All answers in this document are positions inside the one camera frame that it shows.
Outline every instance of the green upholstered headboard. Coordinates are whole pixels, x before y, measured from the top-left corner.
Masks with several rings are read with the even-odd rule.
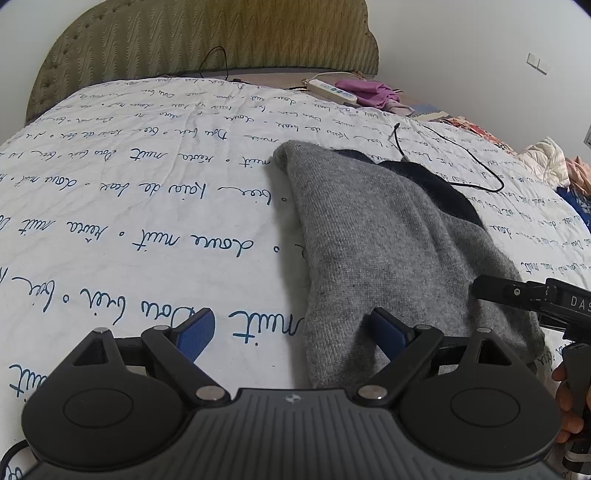
[[[230,69],[378,71],[364,0],[108,0],[52,46],[27,122],[89,85],[196,72],[217,45],[226,49]],[[203,70],[224,67],[218,51]]]

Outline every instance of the pink cloth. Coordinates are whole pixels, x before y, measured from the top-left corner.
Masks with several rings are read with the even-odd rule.
[[[358,104],[380,110],[389,100],[400,101],[400,97],[388,85],[381,82],[344,79],[336,82],[335,86],[356,95]]]
[[[566,169],[569,171],[570,184],[586,197],[591,197],[591,166],[577,155],[572,160],[566,159]]]

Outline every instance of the power strip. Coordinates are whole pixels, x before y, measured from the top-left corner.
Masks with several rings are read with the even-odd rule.
[[[306,89],[340,105],[343,105],[345,102],[357,103],[357,97],[352,93],[333,87],[319,79],[310,80],[306,84]]]

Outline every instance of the black cable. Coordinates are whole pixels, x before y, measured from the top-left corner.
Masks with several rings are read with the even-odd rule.
[[[201,73],[201,67],[203,67],[203,64],[206,62],[206,60],[209,58],[209,56],[219,48],[222,49],[223,60],[224,60],[224,63],[226,64],[226,80],[230,76],[230,71],[228,70],[228,55],[226,54],[226,49],[224,47],[222,47],[221,45],[218,45],[217,47],[213,47],[210,51],[207,52],[207,55],[205,55],[205,58],[203,59],[203,61],[199,65],[199,76],[201,78],[203,78],[203,74]]]
[[[400,143],[398,142],[398,134],[396,133],[396,130],[398,130],[398,127],[400,127],[400,123],[397,123],[396,125],[394,125],[394,139],[396,140],[396,146],[398,148],[398,151],[400,152],[400,154],[402,155],[402,159],[408,159],[408,157],[404,154],[404,152],[402,151],[402,148],[400,148]],[[469,187],[471,189],[477,189],[477,190],[484,190],[485,192],[490,192],[490,193],[498,193],[500,192],[502,189],[505,188],[505,183],[501,180],[501,178],[495,173],[493,172],[490,168],[488,168],[486,165],[484,165],[484,163],[482,163],[480,160],[478,160],[470,150],[468,150],[466,147],[463,147],[462,145],[459,145],[457,143],[455,143],[453,140],[450,140],[449,138],[444,137],[442,134],[436,132],[434,129],[427,127],[426,125],[422,125],[422,127],[426,128],[427,130],[430,130],[431,132],[433,132],[434,134],[436,134],[438,137],[448,141],[449,143],[454,144],[457,147],[460,147],[464,150],[466,150],[468,152],[468,154],[474,159],[475,162],[477,162],[479,165],[481,165],[482,167],[484,167],[489,173],[491,173],[494,178],[496,178],[499,183],[501,184],[501,186],[499,188],[497,188],[496,190],[491,190],[489,188],[483,187],[481,185],[474,185],[472,183],[456,183],[454,181],[448,181],[449,185],[456,185],[458,187]]]
[[[0,480],[3,480],[5,478],[6,469],[8,468],[8,464],[10,463],[10,460],[12,460],[12,458],[18,452],[27,448],[28,446],[29,446],[29,442],[26,440],[22,440],[18,443],[15,443],[7,450],[7,452],[2,457],[2,460],[0,460]]]

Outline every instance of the gray sweater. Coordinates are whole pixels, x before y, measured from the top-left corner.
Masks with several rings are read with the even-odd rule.
[[[387,363],[360,329],[378,306],[450,336],[487,326],[525,362],[542,352],[534,314],[468,293],[481,274],[521,280],[481,227],[442,212],[411,180],[317,145],[287,142],[274,160],[289,177],[306,244],[314,387],[355,388]]]

